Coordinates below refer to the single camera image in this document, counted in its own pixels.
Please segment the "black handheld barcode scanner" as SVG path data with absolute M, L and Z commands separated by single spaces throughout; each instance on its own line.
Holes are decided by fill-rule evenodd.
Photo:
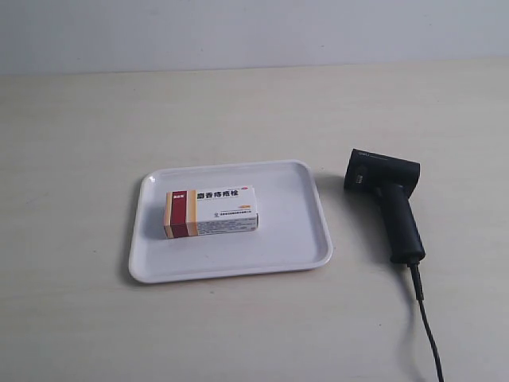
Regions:
M 344 177 L 344 189 L 373 196 L 379 206 L 390 244 L 390 261 L 413 265 L 425 249 L 410 207 L 421 165 L 401 158 L 354 149 Z

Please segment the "white red medicine box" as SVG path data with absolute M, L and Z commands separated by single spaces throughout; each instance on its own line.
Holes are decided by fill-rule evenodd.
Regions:
M 169 239 L 251 232 L 258 226 L 257 198 L 251 185 L 166 194 L 164 229 Z

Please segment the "white plastic tray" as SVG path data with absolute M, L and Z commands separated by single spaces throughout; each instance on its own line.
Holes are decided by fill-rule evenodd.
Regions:
M 332 241 L 297 160 L 157 170 L 140 186 L 128 269 L 171 283 L 321 267 Z

